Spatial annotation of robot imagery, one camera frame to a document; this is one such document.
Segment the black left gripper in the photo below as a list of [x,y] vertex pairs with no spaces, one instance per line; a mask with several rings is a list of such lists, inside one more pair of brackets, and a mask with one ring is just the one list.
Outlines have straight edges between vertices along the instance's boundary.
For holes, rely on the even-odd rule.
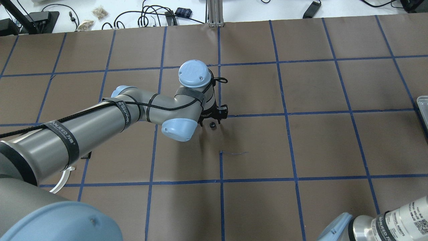
[[210,108],[202,110],[198,119],[198,124],[203,127],[203,120],[208,118],[216,119],[218,124],[220,124],[222,119],[226,119],[228,117],[228,114],[228,105],[225,104],[218,106],[216,101],[214,101],[214,104]]

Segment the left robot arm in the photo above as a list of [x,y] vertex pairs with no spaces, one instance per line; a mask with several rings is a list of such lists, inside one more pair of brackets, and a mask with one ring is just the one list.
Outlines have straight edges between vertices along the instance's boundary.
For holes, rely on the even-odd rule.
[[70,201],[39,187],[58,171],[136,122],[160,125],[176,141],[189,141],[206,118],[221,121],[217,82],[206,64],[189,60],[178,70],[173,97],[135,86],[116,87],[111,97],[86,110],[30,128],[1,134],[2,241],[122,241],[119,225],[97,208]]

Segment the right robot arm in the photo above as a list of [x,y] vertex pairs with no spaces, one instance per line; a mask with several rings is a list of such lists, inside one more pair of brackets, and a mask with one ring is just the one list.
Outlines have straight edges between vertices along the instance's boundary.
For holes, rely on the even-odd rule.
[[372,218],[342,213],[317,237],[317,241],[426,241],[427,196],[394,211]]

